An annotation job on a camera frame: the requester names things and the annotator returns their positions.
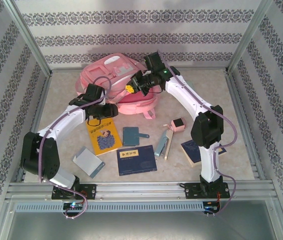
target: small pink box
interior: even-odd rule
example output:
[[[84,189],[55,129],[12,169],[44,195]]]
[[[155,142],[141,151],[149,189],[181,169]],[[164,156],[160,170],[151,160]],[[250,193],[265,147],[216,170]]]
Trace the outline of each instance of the small pink box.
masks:
[[[185,121],[182,118],[177,118],[171,121],[171,128],[174,132],[182,132],[185,130]]]

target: yellow book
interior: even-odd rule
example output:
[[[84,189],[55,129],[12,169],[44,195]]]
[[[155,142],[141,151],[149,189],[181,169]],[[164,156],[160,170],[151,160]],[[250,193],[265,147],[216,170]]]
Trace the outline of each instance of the yellow book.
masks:
[[[105,118],[101,121],[91,119],[89,124],[90,125],[86,122],[91,144],[96,156],[114,151],[123,146],[112,118]]]

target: pink backpack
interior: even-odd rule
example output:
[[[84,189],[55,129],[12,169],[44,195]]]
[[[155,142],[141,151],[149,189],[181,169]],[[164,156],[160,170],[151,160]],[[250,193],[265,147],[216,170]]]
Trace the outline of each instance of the pink backpack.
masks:
[[[141,91],[131,94],[125,89],[131,77],[139,70],[145,71],[146,68],[121,53],[110,54],[86,66],[82,70],[75,88],[78,95],[82,94],[86,91],[88,84],[92,84],[100,76],[106,76],[112,84],[106,100],[107,103],[116,104],[118,111],[122,114],[143,113],[146,119],[154,119],[156,117],[154,107],[158,102],[158,93],[161,92],[161,87],[151,88],[147,96],[143,96]],[[95,84],[105,89],[109,87],[109,82],[104,78],[99,79]]]

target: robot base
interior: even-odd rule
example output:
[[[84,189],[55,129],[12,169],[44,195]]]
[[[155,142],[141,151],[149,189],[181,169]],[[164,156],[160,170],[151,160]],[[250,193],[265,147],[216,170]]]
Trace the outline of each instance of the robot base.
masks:
[[[223,182],[220,176],[216,181],[207,182],[200,175],[200,182],[181,183],[180,186],[185,189],[186,199],[215,199],[220,194],[221,199],[229,199],[230,191],[228,184]]]
[[[75,182],[72,186],[72,190],[75,190],[86,196],[87,200],[95,200],[96,196],[96,184],[80,184],[80,179],[75,176]],[[53,187],[52,200],[82,200],[83,198],[77,194],[72,194],[68,191],[62,190],[58,187]]]

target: aluminum frame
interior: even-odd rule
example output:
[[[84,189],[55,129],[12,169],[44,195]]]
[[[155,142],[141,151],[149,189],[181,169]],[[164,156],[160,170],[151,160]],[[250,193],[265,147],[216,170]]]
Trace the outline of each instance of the aluminum frame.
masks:
[[[225,75],[227,86],[229,89],[231,101],[235,109],[235,113],[237,116],[241,134],[245,142],[248,158],[252,164],[255,164],[258,175],[259,175],[259,179],[265,180],[266,176],[264,174],[261,161],[258,157],[256,147],[254,145],[253,137],[251,135],[250,128],[248,126],[248,122],[245,117],[244,108],[241,105],[241,100],[237,92],[237,89],[235,87],[235,81],[233,79],[233,76],[231,74],[227,74],[226,71],[224,72],[224,75]]]
[[[16,6],[16,3],[14,0],[2,0],[4,5],[6,6],[11,18],[15,22],[16,26],[18,27],[18,30],[20,31],[20,34],[22,35],[23,39],[29,46],[29,49],[31,50],[31,53],[34,55],[36,61],[39,63],[41,69],[43,70],[45,76],[49,76],[52,72],[50,67],[47,64],[47,61],[45,60],[44,55],[42,54],[40,48],[38,47],[35,38],[31,34],[31,31],[29,30],[21,12],[19,11],[18,7]]]
[[[216,199],[186,199],[179,182],[93,182],[97,185],[96,199],[89,203],[165,202],[190,203],[207,202]],[[227,181],[229,191],[233,190],[232,181]],[[52,200],[53,186],[47,183],[10,183],[0,213],[0,240],[8,238],[16,207],[19,203],[62,203]],[[283,212],[271,180],[240,180],[233,201],[265,201],[277,239],[283,240]]]
[[[180,71],[192,71],[192,70],[224,70],[225,67],[221,66],[178,66],[174,64],[174,67],[177,68]],[[71,72],[81,72],[85,67],[73,67],[73,68],[57,68],[53,69],[52,73],[71,73]]]
[[[30,131],[32,131],[33,133],[36,133],[38,131],[38,127],[39,127],[40,122],[41,122],[41,118],[42,118],[42,114],[43,114],[43,110],[44,110],[44,106],[45,106],[46,98],[47,98],[47,95],[48,95],[48,91],[50,89],[51,82],[52,82],[52,75],[49,74],[47,76],[46,80],[45,80],[43,94],[40,97],[39,106],[38,106],[37,111],[36,111],[35,119],[34,119],[33,124],[31,126]]]
[[[231,74],[234,71],[237,63],[241,59],[247,45],[251,41],[255,31],[257,30],[259,24],[263,20],[272,2],[273,0],[261,0],[259,6],[256,9],[256,12],[252,16],[252,19],[238,44],[238,47],[236,48],[235,52],[233,53],[230,59],[230,63],[227,67],[227,72],[229,74]]]

